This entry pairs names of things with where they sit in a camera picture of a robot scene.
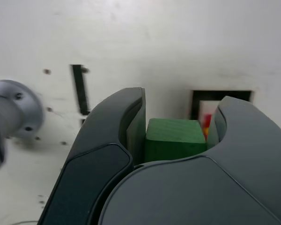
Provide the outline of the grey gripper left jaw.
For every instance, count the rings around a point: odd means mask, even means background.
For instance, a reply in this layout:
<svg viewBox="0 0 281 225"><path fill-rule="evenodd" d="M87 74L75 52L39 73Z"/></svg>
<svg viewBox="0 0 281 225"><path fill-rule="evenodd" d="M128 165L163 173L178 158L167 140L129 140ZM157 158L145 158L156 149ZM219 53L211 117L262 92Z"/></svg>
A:
<svg viewBox="0 0 281 225"><path fill-rule="evenodd" d="M39 219L41 225L95 225L115 186L143 162L146 97L125 88L88 115Z"/></svg>

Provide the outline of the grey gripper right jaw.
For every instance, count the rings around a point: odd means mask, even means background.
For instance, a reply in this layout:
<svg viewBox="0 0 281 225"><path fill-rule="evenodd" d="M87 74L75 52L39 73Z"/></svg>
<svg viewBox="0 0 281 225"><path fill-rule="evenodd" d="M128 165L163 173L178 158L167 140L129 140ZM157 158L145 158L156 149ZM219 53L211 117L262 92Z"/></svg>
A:
<svg viewBox="0 0 281 225"><path fill-rule="evenodd" d="M146 163L102 209L101 225L281 225L281 129L252 103L225 97L208 150Z"/></svg>

